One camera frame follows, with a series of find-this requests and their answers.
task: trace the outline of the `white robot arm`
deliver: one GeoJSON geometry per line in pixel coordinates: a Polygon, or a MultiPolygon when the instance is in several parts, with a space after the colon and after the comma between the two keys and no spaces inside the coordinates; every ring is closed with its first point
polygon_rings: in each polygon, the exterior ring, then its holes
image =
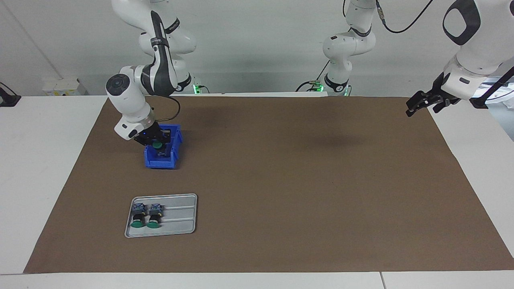
{"type": "Polygon", "coordinates": [[[123,67],[107,81],[109,100],[122,114],[115,131],[143,145],[166,143],[144,95],[169,97],[191,82],[183,60],[173,60],[172,55],[193,52],[196,39],[180,27],[168,0],[112,0],[112,6],[123,21],[143,30],[139,44],[154,57],[149,65],[123,67]],[[177,80],[174,64],[181,68],[182,82],[177,80]]]}
{"type": "MultiPolygon", "coordinates": [[[[461,48],[448,62],[443,73],[426,93],[418,91],[407,102],[407,115],[435,104],[438,113],[443,108],[469,100],[487,77],[500,64],[514,57],[514,1],[512,0],[457,0],[445,14],[443,29],[461,48]],[[446,19],[459,15],[466,28],[456,35],[449,32],[446,19]]],[[[484,103],[472,101],[481,108],[484,103]]]]}
{"type": "Polygon", "coordinates": [[[330,59],[324,81],[337,93],[345,89],[352,72],[352,63],[348,58],[375,47],[376,38],[371,31],[371,22],[376,9],[375,0],[351,0],[346,15],[350,30],[329,37],[323,43],[323,53],[330,59]]]}

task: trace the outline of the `gray tray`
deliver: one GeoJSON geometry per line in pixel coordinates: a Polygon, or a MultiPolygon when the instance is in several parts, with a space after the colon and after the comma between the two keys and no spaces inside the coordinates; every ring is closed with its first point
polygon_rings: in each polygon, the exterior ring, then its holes
{"type": "MultiPolygon", "coordinates": [[[[125,237],[151,237],[172,234],[190,234],[196,224],[196,194],[163,195],[163,196],[138,196],[132,199],[128,211],[125,237]],[[162,205],[162,218],[159,228],[151,229],[146,226],[133,228],[131,208],[135,203],[144,203],[147,208],[150,204],[162,205]]],[[[150,216],[145,217],[145,224],[150,216]]]]}

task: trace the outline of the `green cap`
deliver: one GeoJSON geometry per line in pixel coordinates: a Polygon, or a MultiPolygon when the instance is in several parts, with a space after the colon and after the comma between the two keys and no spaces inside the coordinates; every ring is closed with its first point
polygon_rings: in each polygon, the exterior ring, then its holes
{"type": "Polygon", "coordinates": [[[155,141],[153,144],[152,144],[153,148],[158,150],[160,148],[162,148],[162,142],[160,141],[155,141]]]}
{"type": "Polygon", "coordinates": [[[159,223],[157,223],[157,222],[148,222],[148,224],[146,226],[148,228],[150,228],[150,229],[157,229],[159,227],[159,223]]]}
{"type": "Polygon", "coordinates": [[[132,224],[130,224],[130,226],[133,228],[142,228],[143,222],[142,221],[133,221],[132,224]]]}

